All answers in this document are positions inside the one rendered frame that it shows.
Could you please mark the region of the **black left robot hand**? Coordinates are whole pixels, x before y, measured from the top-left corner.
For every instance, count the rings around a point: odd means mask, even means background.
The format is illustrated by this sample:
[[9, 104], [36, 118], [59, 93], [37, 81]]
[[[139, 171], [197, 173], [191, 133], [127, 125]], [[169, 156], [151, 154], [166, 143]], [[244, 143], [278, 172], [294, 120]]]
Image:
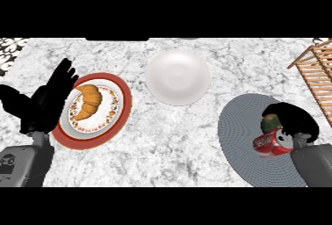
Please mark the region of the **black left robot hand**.
[[21, 134], [43, 132], [56, 127], [74, 84], [79, 80], [71, 60], [65, 58], [56, 67], [49, 82], [28, 97], [11, 86], [0, 84], [0, 102], [8, 113], [21, 119]]

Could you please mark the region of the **red rimmed floral plate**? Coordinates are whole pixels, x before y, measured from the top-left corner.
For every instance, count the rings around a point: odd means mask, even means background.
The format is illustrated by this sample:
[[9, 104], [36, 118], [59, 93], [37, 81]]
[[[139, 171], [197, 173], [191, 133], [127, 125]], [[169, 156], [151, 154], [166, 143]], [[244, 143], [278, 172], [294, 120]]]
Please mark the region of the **red rimmed floral plate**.
[[[102, 94], [96, 113], [76, 120], [83, 106], [79, 87], [92, 84]], [[81, 77], [70, 93], [59, 123], [52, 131], [58, 143], [68, 149], [93, 149], [104, 145], [123, 129], [130, 117], [133, 96], [126, 81], [114, 74], [95, 73]]]

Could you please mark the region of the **grey round placemat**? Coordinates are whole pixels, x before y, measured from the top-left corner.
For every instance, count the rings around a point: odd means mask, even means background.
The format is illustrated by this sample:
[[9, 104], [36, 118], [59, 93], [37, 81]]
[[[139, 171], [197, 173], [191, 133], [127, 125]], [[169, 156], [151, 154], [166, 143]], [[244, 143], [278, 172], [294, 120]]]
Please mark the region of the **grey round placemat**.
[[239, 95], [225, 106], [219, 121], [222, 151], [232, 169], [254, 187], [306, 187], [291, 155], [260, 157], [253, 147], [263, 134], [263, 111], [278, 100], [263, 94]]

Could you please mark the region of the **wooden tiered shelf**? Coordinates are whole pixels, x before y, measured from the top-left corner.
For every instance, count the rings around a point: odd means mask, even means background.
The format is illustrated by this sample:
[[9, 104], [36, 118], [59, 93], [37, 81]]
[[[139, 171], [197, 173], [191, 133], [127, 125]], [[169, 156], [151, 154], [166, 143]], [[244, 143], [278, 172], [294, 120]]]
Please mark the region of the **wooden tiered shelf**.
[[297, 67], [328, 124], [332, 126], [332, 38], [315, 38], [313, 42], [288, 68]]

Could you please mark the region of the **golden croissant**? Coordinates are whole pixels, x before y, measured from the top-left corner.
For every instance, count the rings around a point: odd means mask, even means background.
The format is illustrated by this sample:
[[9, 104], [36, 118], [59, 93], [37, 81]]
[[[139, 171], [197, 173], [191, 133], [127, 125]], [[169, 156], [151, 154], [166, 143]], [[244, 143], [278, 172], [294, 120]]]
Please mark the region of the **golden croissant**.
[[102, 93], [93, 84], [84, 84], [77, 87], [80, 96], [74, 99], [70, 106], [70, 119], [86, 120], [99, 110], [102, 103]]

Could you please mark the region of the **black patterned cloth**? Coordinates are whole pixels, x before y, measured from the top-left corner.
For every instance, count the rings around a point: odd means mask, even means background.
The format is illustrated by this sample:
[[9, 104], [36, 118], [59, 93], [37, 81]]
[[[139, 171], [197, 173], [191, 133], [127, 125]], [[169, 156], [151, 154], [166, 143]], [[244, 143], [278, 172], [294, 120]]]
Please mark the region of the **black patterned cloth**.
[[5, 76], [12, 68], [27, 42], [28, 38], [0, 38], [0, 76]]

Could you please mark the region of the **white bowl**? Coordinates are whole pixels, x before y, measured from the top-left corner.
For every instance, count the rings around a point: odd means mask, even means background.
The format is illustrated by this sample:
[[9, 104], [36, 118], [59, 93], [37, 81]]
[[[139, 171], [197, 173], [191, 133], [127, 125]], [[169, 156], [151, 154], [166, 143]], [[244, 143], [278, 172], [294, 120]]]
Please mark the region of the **white bowl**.
[[148, 63], [145, 82], [155, 98], [169, 105], [189, 105], [210, 88], [210, 68], [188, 50], [163, 52]]

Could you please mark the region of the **red soda can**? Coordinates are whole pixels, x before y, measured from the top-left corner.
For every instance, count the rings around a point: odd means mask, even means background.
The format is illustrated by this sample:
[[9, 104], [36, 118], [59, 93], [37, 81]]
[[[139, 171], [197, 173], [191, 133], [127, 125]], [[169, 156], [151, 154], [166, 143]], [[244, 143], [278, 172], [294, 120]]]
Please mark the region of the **red soda can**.
[[292, 136], [281, 128], [276, 128], [254, 139], [253, 147], [260, 157], [288, 154], [294, 150]]

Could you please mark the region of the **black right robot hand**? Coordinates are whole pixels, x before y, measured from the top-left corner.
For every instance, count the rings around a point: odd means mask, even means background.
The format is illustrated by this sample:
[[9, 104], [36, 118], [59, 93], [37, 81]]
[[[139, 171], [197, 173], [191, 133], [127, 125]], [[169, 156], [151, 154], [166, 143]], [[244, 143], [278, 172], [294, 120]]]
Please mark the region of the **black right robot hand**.
[[276, 114], [279, 121], [284, 126], [284, 131], [291, 136], [298, 133], [310, 134], [312, 137], [307, 139], [307, 143], [315, 142], [319, 136], [319, 125], [313, 116], [298, 106], [285, 102], [270, 104], [264, 111], [263, 116], [267, 114]]

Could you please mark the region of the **green squash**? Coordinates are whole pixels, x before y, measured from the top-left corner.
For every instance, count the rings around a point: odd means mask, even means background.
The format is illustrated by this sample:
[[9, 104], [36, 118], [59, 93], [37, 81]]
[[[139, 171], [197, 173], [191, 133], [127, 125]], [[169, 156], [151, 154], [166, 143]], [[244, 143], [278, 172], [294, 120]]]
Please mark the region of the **green squash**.
[[279, 120], [279, 117], [275, 113], [267, 114], [263, 117], [263, 122], [262, 122], [262, 130], [267, 134], [270, 133], [275, 129], [282, 128], [282, 122]]

